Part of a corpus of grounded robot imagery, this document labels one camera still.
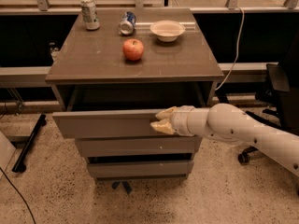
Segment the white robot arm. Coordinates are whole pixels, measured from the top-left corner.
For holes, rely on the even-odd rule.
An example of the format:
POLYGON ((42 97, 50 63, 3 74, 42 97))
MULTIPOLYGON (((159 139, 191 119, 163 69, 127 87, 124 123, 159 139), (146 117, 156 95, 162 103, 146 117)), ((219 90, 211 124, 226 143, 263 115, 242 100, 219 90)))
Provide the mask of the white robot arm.
POLYGON ((299 137, 262 124, 230 104, 210 108, 170 107, 155 115, 150 126, 157 132, 201 136, 226 143, 248 143, 299 176, 299 137))

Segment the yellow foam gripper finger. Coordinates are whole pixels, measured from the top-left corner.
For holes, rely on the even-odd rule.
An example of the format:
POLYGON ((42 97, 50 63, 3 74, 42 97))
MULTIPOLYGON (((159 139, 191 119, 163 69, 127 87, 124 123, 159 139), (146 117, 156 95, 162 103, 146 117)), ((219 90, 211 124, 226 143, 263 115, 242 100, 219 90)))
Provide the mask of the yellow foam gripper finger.
POLYGON ((159 121, 154 121, 150 124, 150 126, 157 132, 166 133, 166 134, 174 134, 176 131, 173 128, 170 119, 162 119, 159 121))
POLYGON ((157 113, 155 115, 155 117, 158 120, 170 119, 176 110, 177 110, 177 107, 176 106, 172 106, 170 108, 167 108, 167 109, 162 110, 161 112, 157 113))

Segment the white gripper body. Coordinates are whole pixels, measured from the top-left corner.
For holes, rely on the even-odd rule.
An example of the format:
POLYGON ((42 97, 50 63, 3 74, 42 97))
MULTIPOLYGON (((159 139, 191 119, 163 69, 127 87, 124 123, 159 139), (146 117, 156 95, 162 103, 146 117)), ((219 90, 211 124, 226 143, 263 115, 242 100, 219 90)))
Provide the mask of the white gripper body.
POLYGON ((173 129, 178 135, 192 136, 192 133, 188 129, 188 116, 193 110, 194 106, 190 105, 175 108, 170 120, 173 129))

